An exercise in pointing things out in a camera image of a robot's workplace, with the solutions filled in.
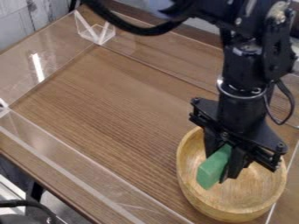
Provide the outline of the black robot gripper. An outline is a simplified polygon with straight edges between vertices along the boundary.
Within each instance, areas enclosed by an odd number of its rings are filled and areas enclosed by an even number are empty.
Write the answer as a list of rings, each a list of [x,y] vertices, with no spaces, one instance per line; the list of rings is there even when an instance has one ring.
[[[290,93],[282,81],[256,89],[240,89],[218,81],[219,99],[194,98],[190,120],[203,128],[204,150],[208,158],[216,151],[224,153],[227,162],[219,182],[236,179],[254,162],[275,171],[287,153],[287,146],[267,122],[282,125],[270,112],[274,89]]]

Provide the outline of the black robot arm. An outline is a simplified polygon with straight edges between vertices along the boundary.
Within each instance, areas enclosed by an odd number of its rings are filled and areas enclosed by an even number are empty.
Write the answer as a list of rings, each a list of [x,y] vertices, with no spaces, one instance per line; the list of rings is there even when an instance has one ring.
[[[271,115],[274,90],[295,99],[282,81],[296,61],[290,0],[171,0],[162,13],[172,21],[206,20],[222,40],[219,99],[191,100],[190,120],[203,128],[207,157],[198,179],[222,183],[254,162],[275,171],[287,147],[267,122],[287,120]]]

